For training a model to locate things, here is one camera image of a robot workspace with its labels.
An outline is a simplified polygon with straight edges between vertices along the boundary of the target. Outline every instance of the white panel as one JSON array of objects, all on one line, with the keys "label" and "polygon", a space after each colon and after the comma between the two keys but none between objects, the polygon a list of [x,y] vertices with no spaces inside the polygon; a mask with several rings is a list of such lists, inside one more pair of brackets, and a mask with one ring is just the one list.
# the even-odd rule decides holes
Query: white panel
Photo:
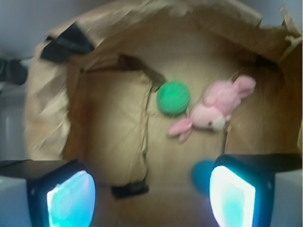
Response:
[{"label": "white panel", "polygon": [[0,176],[0,227],[30,227],[25,179]]},{"label": "white panel", "polygon": [[302,226],[302,170],[277,173],[272,227]]},{"label": "white panel", "polygon": [[23,113],[25,85],[6,86],[0,94],[0,161],[26,159]]}]

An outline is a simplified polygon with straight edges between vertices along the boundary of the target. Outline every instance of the black tape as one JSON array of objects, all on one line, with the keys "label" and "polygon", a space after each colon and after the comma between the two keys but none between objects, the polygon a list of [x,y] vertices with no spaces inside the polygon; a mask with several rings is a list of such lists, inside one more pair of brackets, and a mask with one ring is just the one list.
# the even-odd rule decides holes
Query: black tape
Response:
[{"label": "black tape", "polygon": [[129,198],[136,195],[145,194],[149,191],[145,182],[130,183],[122,187],[112,187],[112,194],[116,199]]},{"label": "black tape", "polygon": [[74,23],[43,49],[41,58],[63,63],[72,55],[87,54],[93,50],[94,46]]}]

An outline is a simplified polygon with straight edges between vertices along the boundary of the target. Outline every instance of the white wall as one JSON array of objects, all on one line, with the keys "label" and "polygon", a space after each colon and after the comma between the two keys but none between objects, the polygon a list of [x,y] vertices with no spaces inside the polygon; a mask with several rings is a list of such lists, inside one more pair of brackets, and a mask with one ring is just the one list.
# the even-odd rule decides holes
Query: white wall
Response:
[{"label": "white wall", "polygon": [[[52,27],[112,0],[0,0],[0,55],[29,57]],[[302,27],[302,0],[242,0],[264,15],[263,25],[281,25],[286,5]]]},{"label": "white wall", "polygon": [[283,16],[281,6],[286,6],[293,16],[297,26],[302,30],[302,0],[240,0],[259,12],[262,16],[262,25],[281,25]]},{"label": "white wall", "polygon": [[0,55],[29,57],[52,27],[111,0],[0,0]]}]

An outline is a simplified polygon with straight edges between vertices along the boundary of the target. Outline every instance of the blue ball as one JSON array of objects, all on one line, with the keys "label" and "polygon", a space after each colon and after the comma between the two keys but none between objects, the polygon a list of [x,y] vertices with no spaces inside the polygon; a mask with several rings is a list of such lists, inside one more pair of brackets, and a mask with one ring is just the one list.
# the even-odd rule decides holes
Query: blue ball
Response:
[{"label": "blue ball", "polygon": [[209,181],[214,168],[214,161],[206,160],[198,162],[191,173],[194,186],[199,192],[209,195]]}]

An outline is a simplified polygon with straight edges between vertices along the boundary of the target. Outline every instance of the bunny face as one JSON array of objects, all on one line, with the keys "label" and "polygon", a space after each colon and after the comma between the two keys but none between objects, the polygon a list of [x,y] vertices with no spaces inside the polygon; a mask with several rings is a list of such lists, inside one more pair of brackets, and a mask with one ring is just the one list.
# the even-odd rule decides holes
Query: bunny face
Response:
[{"label": "bunny face", "polygon": [[221,131],[226,123],[225,117],[217,108],[203,104],[198,104],[193,108],[190,119],[194,127],[215,131]]}]

